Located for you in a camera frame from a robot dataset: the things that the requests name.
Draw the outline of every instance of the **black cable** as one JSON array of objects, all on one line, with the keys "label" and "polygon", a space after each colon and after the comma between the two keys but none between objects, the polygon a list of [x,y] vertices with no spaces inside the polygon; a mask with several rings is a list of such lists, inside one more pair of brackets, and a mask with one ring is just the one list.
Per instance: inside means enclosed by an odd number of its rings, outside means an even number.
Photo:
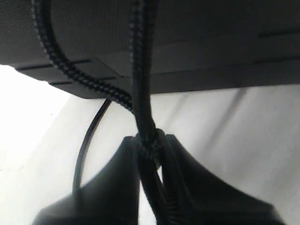
[{"label": "black cable", "polygon": [[104,116],[106,110],[111,104],[111,100],[106,99],[105,102],[100,107],[99,111],[96,113],[93,121],[90,123],[90,126],[84,136],[83,142],[81,144],[81,148],[78,153],[77,162],[75,166],[75,172],[74,172],[74,178],[73,178],[73,194],[76,195],[78,191],[80,190],[80,184],[81,184],[81,178],[82,178],[82,172],[83,172],[83,166],[84,161],[86,157],[86,153],[88,151],[90,141],[97,129],[97,126],[99,122],[101,121],[102,117]]},{"label": "black cable", "polygon": [[74,83],[103,94],[106,98],[119,103],[133,113],[129,93],[87,75],[67,59],[54,36],[50,15],[51,2],[51,0],[32,0],[32,16],[41,45],[52,65]]},{"label": "black cable", "polygon": [[146,157],[157,157],[161,149],[151,114],[150,70],[158,0],[137,0],[130,18],[132,100],[135,120]]}]

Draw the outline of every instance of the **white surface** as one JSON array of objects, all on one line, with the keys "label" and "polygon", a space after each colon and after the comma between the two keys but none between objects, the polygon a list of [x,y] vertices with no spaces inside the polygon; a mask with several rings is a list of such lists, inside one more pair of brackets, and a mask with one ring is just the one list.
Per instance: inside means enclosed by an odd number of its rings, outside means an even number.
[{"label": "white surface", "polygon": [[[66,97],[58,90],[53,94]],[[31,107],[26,116],[30,117],[29,112],[35,115],[30,124],[25,115],[14,121],[9,105],[5,119],[0,118],[1,137],[6,143],[0,143],[1,225],[30,224],[40,208],[70,193],[82,138],[103,102],[70,97],[61,111],[63,100],[52,105],[59,112],[53,120],[40,116],[47,110],[39,111],[37,104],[25,103],[31,102],[30,98],[22,100],[23,105]],[[48,96],[35,101],[47,107],[46,102],[60,98]],[[11,103],[18,105],[20,101],[16,97]],[[155,95],[152,108],[157,127],[175,134],[209,170],[233,186],[275,204],[287,224],[299,224],[300,86]],[[14,125],[12,134],[3,128],[7,121]],[[37,133],[47,127],[40,139]],[[112,104],[90,145],[83,182],[105,165],[124,136],[135,133],[133,116]],[[23,135],[31,137],[27,148],[22,148]],[[18,154],[22,159],[16,160]],[[141,217],[151,219],[147,223],[141,219],[140,224],[154,224],[144,196],[141,198]]]}]

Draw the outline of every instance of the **thin black cable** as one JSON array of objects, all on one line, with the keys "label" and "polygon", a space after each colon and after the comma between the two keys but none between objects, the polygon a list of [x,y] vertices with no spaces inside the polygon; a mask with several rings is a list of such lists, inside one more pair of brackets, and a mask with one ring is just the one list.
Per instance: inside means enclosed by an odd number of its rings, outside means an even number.
[{"label": "thin black cable", "polygon": [[103,94],[106,98],[119,103],[133,113],[129,93],[108,83],[97,80],[77,69],[65,56],[56,41],[51,23],[51,0],[32,0],[32,17],[40,43],[52,65],[67,78],[85,88]]},{"label": "thin black cable", "polygon": [[129,25],[133,108],[148,158],[156,158],[161,149],[150,104],[150,70],[157,11],[158,0],[137,0],[132,6]]},{"label": "thin black cable", "polygon": [[78,153],[77,162],[75,166],[74,178],[73,178],[73,194],[77,195],[78,191],[80,191],[80,184],[82,179],[82,172],[84,161],[86,157],[86,153],[88,151],[90,141],[97,129],[99,122],[101,121],[102,117],[104,116],[106,110],[111,104],[111,100],[106,99],[105,102],[102,104],[98,112],[96,113],[93,121],[90,123],[90,126],[84,136],[83,142],[81,144],[81,148]]}]

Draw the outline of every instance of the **white wall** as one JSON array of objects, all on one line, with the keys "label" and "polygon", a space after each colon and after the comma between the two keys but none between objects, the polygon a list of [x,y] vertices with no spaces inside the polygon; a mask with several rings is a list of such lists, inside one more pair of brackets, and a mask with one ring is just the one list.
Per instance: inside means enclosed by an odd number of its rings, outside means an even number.
[{"label": "white wall", "polygon": [[[0,224],[30,224],[40,208],[70,193],[82,138],[102,102],[70,97],[22,169],[1,167]],[[299,223],[300,86],[154,95],[152,107],[157,127],[209,170],[275,204],[288,224]],[[133,116],[112,104],[90,145],[83,182],[135,134]],[[151,217],[142,198],[141,215]]]}]

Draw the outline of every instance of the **white background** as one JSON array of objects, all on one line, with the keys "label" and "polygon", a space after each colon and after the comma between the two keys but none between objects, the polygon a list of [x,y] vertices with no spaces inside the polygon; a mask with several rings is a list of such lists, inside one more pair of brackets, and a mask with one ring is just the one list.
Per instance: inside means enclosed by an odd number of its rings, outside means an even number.
[{"label": "white background", "polygon": [[[28,225],[40,208],[71,192],[81,141],[103,101],[71,96],[9,67],[0,71],[0,224]],[[299,224],[299,85],[154,95],[152,108],[157,127],[210,171]],[[91,142],[83,182],[135,134],[133,116],[112,104]],[[140,205],[140,224],[154,224],[143,195]]]}]

